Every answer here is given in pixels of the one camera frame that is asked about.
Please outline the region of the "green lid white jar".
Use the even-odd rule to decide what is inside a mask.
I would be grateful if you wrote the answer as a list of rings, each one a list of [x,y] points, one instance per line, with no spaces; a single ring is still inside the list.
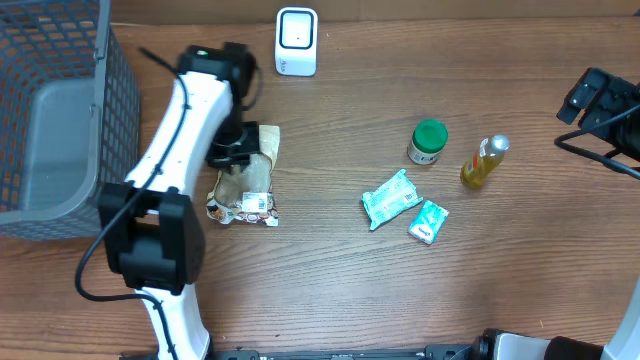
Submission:
[[[416,164],[435,163],[448,141],[446,126],[436,119],[425,119],[414,129],[407,147],[409,158]]]

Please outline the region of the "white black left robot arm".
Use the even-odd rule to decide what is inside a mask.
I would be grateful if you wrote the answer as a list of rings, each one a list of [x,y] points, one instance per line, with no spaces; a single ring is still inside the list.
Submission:
[[[75,287],[95,302],[139,299],[158,340],[158,359],[208,359],[195,282],[206,240],[192,196],[203,166],[229,172],[245,167],[259,147],[259,128],[243,112],[259,67],[244,44],[220,49],[191,45],[171,65],[145,56],[174,76],[170,103],[149,147],[121,183],[107,183],[98,199],[102,231],[81,258]],[[99,245],[130,293],[93,295],[82,274]]]

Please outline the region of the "yellow liquid bottle silver cap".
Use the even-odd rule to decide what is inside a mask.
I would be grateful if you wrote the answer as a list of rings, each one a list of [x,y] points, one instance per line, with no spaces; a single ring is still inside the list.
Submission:
[[[478,150],[462,166],[461,183],[469,188],[481,188],[488,175],[501,164],[509,148],[510,140],[506,135],[497,134],[483,139]]]

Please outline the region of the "beige PanTree snack pouch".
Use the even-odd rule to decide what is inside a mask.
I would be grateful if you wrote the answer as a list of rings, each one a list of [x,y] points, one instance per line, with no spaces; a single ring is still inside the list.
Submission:
[[[260,125],[258,130],[258,153],[250,155],[246,167],[233,165],[231,173],[220,172],[214,189],[207,195],[207,216],[220,224],[242,221],[279,225],[271,175],[278,158],[281,131],[273,125]]]

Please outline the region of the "teal snack bar wrapper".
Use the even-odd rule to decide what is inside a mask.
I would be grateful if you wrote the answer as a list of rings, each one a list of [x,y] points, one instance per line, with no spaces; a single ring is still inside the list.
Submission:
[[[375,191],[364,192],[361,200],[370,219],[369,230],[375,231],[402,212],[420,204],[423,198],[406,176],[406,170],[400,169]]]

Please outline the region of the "teal tissue pack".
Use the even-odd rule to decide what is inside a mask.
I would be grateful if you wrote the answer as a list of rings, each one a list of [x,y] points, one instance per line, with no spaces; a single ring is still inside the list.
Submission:
[[[408,233],[421,242],[431,245],[447,220],[449,211],[436,203],[426,200],[416,218],[408,228]]]

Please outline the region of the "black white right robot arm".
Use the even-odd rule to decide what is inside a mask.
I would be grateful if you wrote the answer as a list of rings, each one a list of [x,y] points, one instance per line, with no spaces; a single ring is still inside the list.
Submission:
[[[499,274],[470,298],[479,359],[639,355],[639,88],[589,68],[557,116],[572,131],[515,146],[473,206]]]

